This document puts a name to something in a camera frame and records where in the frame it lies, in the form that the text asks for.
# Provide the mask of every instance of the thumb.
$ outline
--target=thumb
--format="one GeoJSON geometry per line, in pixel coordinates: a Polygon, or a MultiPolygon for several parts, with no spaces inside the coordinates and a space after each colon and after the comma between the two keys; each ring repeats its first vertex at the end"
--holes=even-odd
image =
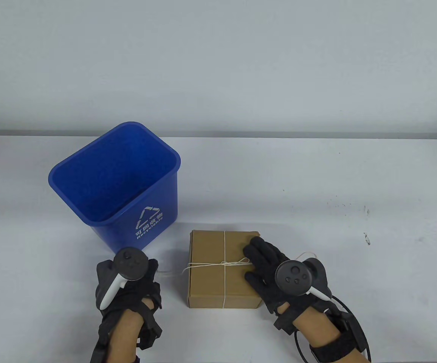
{"type": "Polygon", "coordinates": [[[252,288],[263,298],[264,293],[267,290],[267,286],[262,280],[262,276],[260,276],[258,273],[246,272],[244,278],[249,285],[252,286],[252,288]]]}

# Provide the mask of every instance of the person's right hand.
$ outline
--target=person's right hand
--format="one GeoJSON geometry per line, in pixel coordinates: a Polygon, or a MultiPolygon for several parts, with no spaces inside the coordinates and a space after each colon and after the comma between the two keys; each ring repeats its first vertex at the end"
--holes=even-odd
{"type": "Polygon", "coordinates": [[[253,237],[243,252],[255,267],[254,272],[245,274],[245,279],[260,295],[270,313],[283,313],[287,304],[302,312],[317,301],[311,294],[293,296],[279,289],[276,284],[276,269],[289,259],[274,245],[261,237],[253,237]]]}

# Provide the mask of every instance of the finger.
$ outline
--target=finger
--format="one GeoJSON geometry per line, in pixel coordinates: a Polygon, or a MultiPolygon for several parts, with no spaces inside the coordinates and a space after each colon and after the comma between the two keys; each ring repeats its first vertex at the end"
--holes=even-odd
{"type": "Polygon", "coordinates": [[[271,244],[268,244],[261,237],[253,237],[250,240],[250,244],[253,245],[271,265],[277,265],[279,262],[276,252],[271,249],[271,244]]]}
{"type": "Polygon", "coordinates": [[[267,286],[258,273],[246,272],[244,278],[261,297],[265,295],[267,286]]]}
{"type": "Polygon", "coordinates": [[[113,262],[110,259],[102,261],[96,266],[96,273],[98,274],[98,284],[108,275],[113,266],[113,262]]]}
{"type": "Polygon", "coordinates": [[[158,270],[158,261],[156,259],[150,259],[148,261],[148,271],[144,274],[144,277],[153,281],[155,279],[155,273],[158,270]]]}
{"type": "Polygon", "coordinates": [[[247,257],[254,265],[258,273],[262,275],[267,273],[270,265],[264,256],[262,256],[262,254],[253,245],[248,244],[242,251],[244,252],[244,256],[247,257]]]}
{"type": "Polygon", "coordinates": [[[274,246],[273,244],[270,244],[269,242],[267,242],[267,244],[274,251],[274,253],[276,254],[277,258],[279,259],[279,262],[284,262],[284,261],[288,261],[289,260],[289,258],[286,257],[286,255],[284,253],[279,251],[279,249],[276,246],[274,246]]]}

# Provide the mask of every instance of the forearm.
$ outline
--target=forearm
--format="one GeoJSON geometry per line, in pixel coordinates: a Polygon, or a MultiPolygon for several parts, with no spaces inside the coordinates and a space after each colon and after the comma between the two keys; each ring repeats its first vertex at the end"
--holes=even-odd
{"type": "MultiPolygon", "coordinates": [[[[150,309],[153,301],[143,299],[150,309]]],[[[144,321],[139,313],[129,309],[123,312],[118,324],[111,334],[107,363],[133,363],[136,359],[136,342],[144,321]]]]}
{"type": "MultiPolygon", "coordinates": [[[[284,304],[277,309],[283,313],[289,307],[284,304]]],[[[294,326],[304,335],[309,344],[313,347],[325,346],[335,341],[341,335],[339,330],[327,318],[324,313],[309,307],[293,322],[294,326]]],[[[341,358],[339,363],[369,363],[358,350],[354,349],[350,354],[341,358]]]]}

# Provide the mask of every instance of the brown cardboard box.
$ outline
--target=brown cardboard box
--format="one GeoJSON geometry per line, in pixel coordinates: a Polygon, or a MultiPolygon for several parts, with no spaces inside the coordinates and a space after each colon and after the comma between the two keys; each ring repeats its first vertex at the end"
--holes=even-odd
{"type": "MultiPolygon", "coordinates": [[[[252,237],[258,235],[258,232],[193,230],[190,233],[190,261],[192,263],[240,261],[244,258],[242,249],[252,237]]],[[[244,274],[252,270],[254,270],[253,265],[189,268],[189,307],[215,309],[259,307],[262,300],[244,279],[244,274]]]]}

